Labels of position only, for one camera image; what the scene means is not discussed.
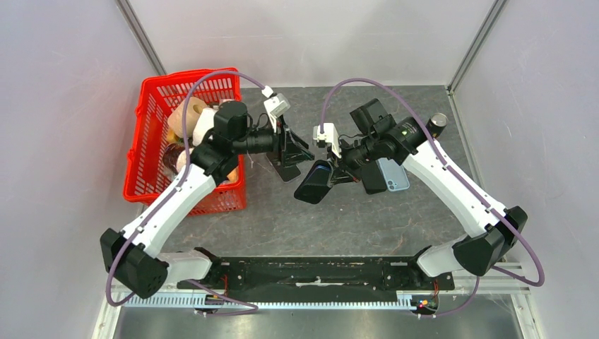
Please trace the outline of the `black phone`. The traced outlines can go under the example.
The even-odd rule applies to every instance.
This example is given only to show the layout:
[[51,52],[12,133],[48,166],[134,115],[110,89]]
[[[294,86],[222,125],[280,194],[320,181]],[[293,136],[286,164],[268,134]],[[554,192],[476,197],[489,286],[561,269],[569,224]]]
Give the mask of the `black phone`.
[[319,204],[332,189],[332,187],[327,186],[330,174],[326,171],[315,171],[311,167],[306,177],[296,188],[294,198],[312,205]]

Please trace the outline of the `black smartphone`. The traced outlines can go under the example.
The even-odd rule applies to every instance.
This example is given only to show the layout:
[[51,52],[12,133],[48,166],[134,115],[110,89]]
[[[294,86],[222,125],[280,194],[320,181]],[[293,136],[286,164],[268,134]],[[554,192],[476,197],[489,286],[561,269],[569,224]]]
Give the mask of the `black smartphone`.
[[361,167],[362,185],[366,194],[374,195],[387,190],[386,180],[377,164],[370,162]]

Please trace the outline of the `light blue phone case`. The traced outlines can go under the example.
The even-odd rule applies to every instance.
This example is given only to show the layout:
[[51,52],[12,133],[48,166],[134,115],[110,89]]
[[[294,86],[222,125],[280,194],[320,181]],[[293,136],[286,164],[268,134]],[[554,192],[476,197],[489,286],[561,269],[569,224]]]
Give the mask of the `light blue phone case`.
[[394,160],[386,158],[378,159],[376,163],[386,182],[388,191],[398,192],[410,188],[408,176],[403,166],[398,165]]

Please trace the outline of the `blue smartphone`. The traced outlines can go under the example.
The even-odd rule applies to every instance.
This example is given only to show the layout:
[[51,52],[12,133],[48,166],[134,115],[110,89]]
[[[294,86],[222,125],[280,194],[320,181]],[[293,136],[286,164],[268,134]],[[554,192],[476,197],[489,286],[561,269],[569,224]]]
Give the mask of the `blue smartphone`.
[[332,172],[332,166],[330,164],[330,162],[325,161],[325,160],[317,160],[314,162],[312,169],[315,171],[326,171],[326,172]]

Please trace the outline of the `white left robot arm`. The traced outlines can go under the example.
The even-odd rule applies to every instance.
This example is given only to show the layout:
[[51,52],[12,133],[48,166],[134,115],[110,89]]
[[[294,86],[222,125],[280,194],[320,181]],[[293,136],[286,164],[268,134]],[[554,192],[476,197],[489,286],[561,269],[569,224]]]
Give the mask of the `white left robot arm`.
[[142,299],[153,296],[164,284],[182,280],[196,280],[208,289],[220,283],[222,271],[206,252],[164,254],[162,248],[193,207],[239,165],[240,155],[269,153],[282,168],[314,159],[308,145],[284,121],[289,102],[276,95],[265,100],[264,106],[270,124],[257,128],[250,124],[243,102],[222,103],[211,128],[165,191],[121,231],[107,229],[102,234],[108,299],[113,279]]

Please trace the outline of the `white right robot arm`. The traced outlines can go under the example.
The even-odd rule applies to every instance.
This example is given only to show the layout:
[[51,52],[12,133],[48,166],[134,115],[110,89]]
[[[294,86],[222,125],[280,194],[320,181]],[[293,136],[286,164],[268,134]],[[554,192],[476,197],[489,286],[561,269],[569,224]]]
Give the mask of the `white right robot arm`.
[[413,117],[397,122],[378,99],[350,115],[364,136],[353,145],[340,144],[332,123],[314,127],[314,142],[330,147],[333,166],[356,179],[365,165],[381,158],[393,160],[425,183],[464,229],[458,239],[428,247],[416,256],[416,264],[408,269],[413,287],[425,289],[438,275],[455,270],[484,276],[513,248],[515,233],[528,219],[526,212],[518,206],[507,208],[468,177],[427,135],[440,132],[440,126],[421,127]]

